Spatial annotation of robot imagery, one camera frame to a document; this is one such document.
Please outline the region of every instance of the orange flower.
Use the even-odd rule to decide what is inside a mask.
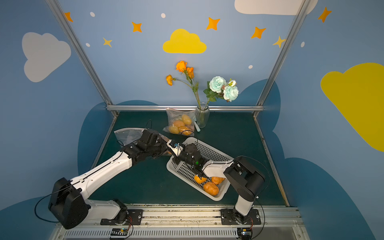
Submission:
[[[187,68],[187,74],[190,78],[195,77],[195,75],[193,74],[193,68]]]
[[[180,61],[177,65],[176,65],[176,70],[178,70],[179,72],[184,72],[187,68],[187,63],[184,62],[184,61]]]
[[[168,75],[168,76],[166,77],[166,80],[167,80],[167,83],[168,83],[170,86],[172,86],[172,80],[173,80],[172,76],[171,76],[171,75]]]

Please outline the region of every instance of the yellow star decal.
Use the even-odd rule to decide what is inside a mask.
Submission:
[[[214,29],[214,30],[217,30],[217,23],[220,21],[220,19],[212,19],[212,18],[209,18],[209,24],[208,24],[208,27],[207,27],[207,30],[208,29]]]
[[[68,21],[73,22],[71,19],[71,13],[70,12],[64,13],[64,14],[65,14],[65,17],[68,19]]]
[[[103,45],[109,45],[110,47],[112,47],[111,46],[111,42],[112,42],[112,40],[109,40],[109,41],[107,41],[107,40],[105,40],[105,38],[103,38],[104,39],[104,44]]]
[[[325,21],[325,19],[327,18],[327,16],[331,13],[332,11],[328,11],[327,10],[327,7],[325,7],[323,13],[320,15],[320,17],[318,19],[321,19],[323,22]]]
[[[132,22],[132,24],[133,24],[133,32],[136,32],[136,31],[139,31],[139,32],[142,32],[141,31],[141,23],[134,23],[134,22]]]
[[[262,38],[262,34],[266,30],[266,28],[259,29],[258,27],[255,27],[255,33],[251,36],[251,38]]]
[[[280,36],[279,36],[279,40],[276,42],[276,43],[274,43],[274,44],[272,44],[272,45],[279,45],[279,48],[281,48],[281,44],[283,43],[285,41],[285,39],[281,39],[280,38]]]

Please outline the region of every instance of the white plastic basket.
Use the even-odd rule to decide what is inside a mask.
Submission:
[[[230,161],[233,160],[233,157],[228,156],[227,154],[217,150],[214,147],[209,146],[208,144],[198,141],[194,137],[187,138],[183,144],[188,145],[194,143],[197,146],[197,149],[200,151],[201,155],[209,160],[213,161]],[[211,182],[211,178],[208,178],[207,181],[203,182],[202,184],[198,184],[195,180],[195,174],[187,167],[187,164],[184,162],[180,162],[178,165],[172,161],[173,156],[170,158],[170,160],[167,163],[167,169],[174,175],[176,175],[178,178],[183,180],[184,182],[191,185],[193,188],[197,189],[199,192],[204,194],[205,196],[209,197],[212,200],[220,201],[224,194],[227,192],[229,188],[229,181],[225,179],[222,181],[219,185],[219,192],[216,196],[212,196],[209,193],[205,192],[203,189],[203,186],[207,182]]]

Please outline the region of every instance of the metal frame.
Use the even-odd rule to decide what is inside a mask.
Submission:
[[[172,108],[180,111],[195,110],[196,106],[186,105],[107,105],[109,111],[165,111]],[[262,111],[263,106],[209,106],[211,111]]]
[[[254,120],[255,120],[255,124],[256,124],[256,128],[257,128],[257,131],[259,132],[259,135],[262,139],[262,143],[263,143],[263,146],[264,146],[264,150],[265,150],[265,153],[266,153],[266,156],[268,158],[268,161],[269,161],[269,164],[271,165],[271,168],[272,168],[272,172],[273,172],[273,175],[275,176],[275,179],[276,179],[276,182],[277,182],[277,185],[280,189],[280,192],[284,198],[284,201],[285,201],[285,205],[286,206],[290,206],[289,205],[289,202],[288,202],[288,198],[285,194],[285,191],[284,191],[284,188],[283,188],[283,185],[281,184],[281,180],[280,180],[280,177],[279,177],[279,174],[277,173],[277,170],[276,170],[276,167],[275,167],[275,164],[273,163],[273,160],[272,160],[272,156],[268,150],[268,147],[266,145],[266,142],[265,142],[265,139],[264,139],[264,135],[262,133],[262,130],[260,128],[260,125],[259,125],[259,122],[257,121],[257,118],[254,117]]]
[[[234,205],[156,205],[156,204],[126,204],[129,209],[143,209],[142,220],[135,229],[144,228],[217,228],[250,227],[250,225],[222,225],[220,209],[233,208]],[[297,239],[309,240],[300,212],[296,207],[285,206],[254,206],[259,210],[264,227],[292,227]],[[100,221],[85,221],[74,229],[93,228],[97,230],[109,230],[110,226],[100,225]],[[65,234],[65,229],[58,223],[50,240],[60,240]]]
[[[262,106],[264,104],[264,101],[265,101],[269,91],[271,90],[271,87],[272,87],[272,85],[273,85],[273,83],[277,77],[277,74],[280,71],[281,66],[283,65],[283,62],[284,62],[284,60],[288,54],[288,51],[291,48],[292,43],[295,40],[296,35],[299,32],[301,25],[303,24],[304,18],[306,17],[306,11],[307,11],[307,8],[308,8],[310,1],[311,0],[303,0],[303,2],[301,3],[299,11],[296,14],[296,17],[293,20],[291,28],[288,32],[285,43],[284,43],[283,47],[281,48],[279,55],[277,56],[275,65],[273,66],[271,74],[269,75],[268,80],[264,85],[263,91],[261,92],[260,97],[259,97],[256,105]]]
[[[116,123],[116,120],[117,120],[117,117],[113,117],[113,120],[112,120],[112,122],[111,122],[111,125],[110,125],[109,128],[108,128],[107,134],[105,135],[105,138],[104,138],[104,140],[103,140],[103,142],[102,142],[102,144],[101,144],[101,146],[100,146],[100,149],[99,149],[99,151],[97,152],[96,158],[95,158],[95,160],[94,160],[93,163],[92,163],[92,167],[91,167],[91,169],[94,168],[94,167],[96,167],[96,164],[97,164],[97,162],[99,161],[99,158],[100,158],[100,156],[101,156],[101,153],[102,153],[103,150],[104,150],[105,144],[107,143],[107,140],[108,140],[108,138],[109,138],[109,135],[110,135],[111,132],[112,132],[112,129],[113,129],[113,126],[114,126],[115,123]]]
[[[87,70],[89,76],[91,77],[93,83],[95,84],[96,88],[98,89],[101,97],[104,99],[107,105],[113,105],[111,98],[109,97],[107,91],[105,90],[99,76],[96,73],[96,70],[94,69],[91,61],[89,60],[87,54],[85,53],[83,47],[81,46],[81,43],[79,39],[77,38],[76,34],[74,33],[74,30],[72,29],[71,25],[67,21],[63,9],[61,8],[58,0],[45,0],[51,9],[52,13],[56,17],[57,21],[59,22],[61,28],[63,29],[65,35],[68,37],[68,40],[72,44],[73,48],[75,49],[76,53],[78,54],[81,62],[83,63],[85,69]],[[116,111],[111,111],[113,116],[117,116],[118,113]]]

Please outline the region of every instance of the potato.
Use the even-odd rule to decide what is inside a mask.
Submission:
[[[212,177],[212,183],[219,185],[224,179],[223,177]]]
[[[193,133],[192,130],[189,127],[187,127],[187,126],[179,127],[179,131],[182,132],[182,134],[186,135],[186,136],[187,135],[191,135]]]
[[[168,130],[170,133],[173,133],[173,134],[179,134],[180,133],[179,129],[175,126],[169,126]]]
[[[205,177],[201,177],[200,179],[197,175],[195,175],[194,179],[198,184],[201,184],[207,180]]]
[[[175,120],[173,121],[172,125],[175,127],[181,127],[181,126],[185,126],[185,123],[181,120]]]
[[[206,184],[204,184],[203,189],[212,196],[218,194],[218,187],[212,182],[207,182]]]
[[[181,116],[181,120],[186,124],[186,125],[191,125],[192,120],[188,115],[183,115]]]

